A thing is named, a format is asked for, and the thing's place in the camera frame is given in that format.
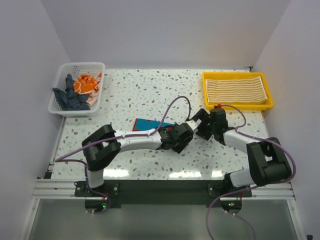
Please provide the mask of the red patterned towel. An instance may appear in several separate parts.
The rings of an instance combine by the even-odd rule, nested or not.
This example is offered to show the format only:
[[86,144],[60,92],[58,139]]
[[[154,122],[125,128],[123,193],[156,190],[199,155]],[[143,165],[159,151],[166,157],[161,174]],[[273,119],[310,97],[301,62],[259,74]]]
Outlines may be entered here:
[[163,122],[156,120],[149,120],[144,118],[136,118],[132,131],[133,132],[139,132],[139,131],[148,131],[151,129],[157,129],[160,126],[160,128],[171,128],[174,126],[172,123]]

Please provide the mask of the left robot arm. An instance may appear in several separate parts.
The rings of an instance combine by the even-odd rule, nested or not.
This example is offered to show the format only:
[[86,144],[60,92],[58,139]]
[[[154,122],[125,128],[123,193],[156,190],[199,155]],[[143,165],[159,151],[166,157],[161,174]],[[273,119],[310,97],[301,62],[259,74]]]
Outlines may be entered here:
[[114,130],[110,124],[102,126],[81,143],[87,162],[87,192],[95,197],[103,193],[103,171],[119,153],[173,150],[179,154],[193,139],[196,128],[193,120],[145,131],[127,132]]

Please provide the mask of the yellow striped Doraemon towel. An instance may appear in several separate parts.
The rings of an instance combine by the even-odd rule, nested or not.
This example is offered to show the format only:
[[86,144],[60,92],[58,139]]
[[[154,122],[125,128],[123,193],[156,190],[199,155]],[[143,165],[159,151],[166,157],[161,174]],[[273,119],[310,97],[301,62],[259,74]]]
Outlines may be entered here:
[[259,76],[244,79],[206,79],[205,89],[209,103],[261,104],[268,99]]

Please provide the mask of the orange white patterned cloth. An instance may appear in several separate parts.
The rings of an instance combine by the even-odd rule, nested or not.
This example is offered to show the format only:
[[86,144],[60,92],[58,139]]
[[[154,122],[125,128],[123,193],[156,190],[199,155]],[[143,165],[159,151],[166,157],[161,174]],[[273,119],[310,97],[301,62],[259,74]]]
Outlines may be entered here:
[[79,95],[87,95],[86,104],[92,107],[98,100],[102,72],[97,76],[81,74],[73,83],[74,91]]

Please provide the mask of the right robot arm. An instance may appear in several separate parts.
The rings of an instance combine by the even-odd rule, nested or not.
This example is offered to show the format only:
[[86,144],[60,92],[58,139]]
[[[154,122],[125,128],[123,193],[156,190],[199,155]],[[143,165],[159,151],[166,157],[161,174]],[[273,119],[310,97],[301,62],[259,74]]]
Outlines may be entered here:
[[199,137],[214,138],[221,145],[247,154],[248,168],[224,175],[221,190],[227,196],[235,196],[246,186],[276,184],[292,176],[292,167],[277,138],[254,137],[229,126],[224,109],[200,109],[190,121],[196,125],[195,134]]

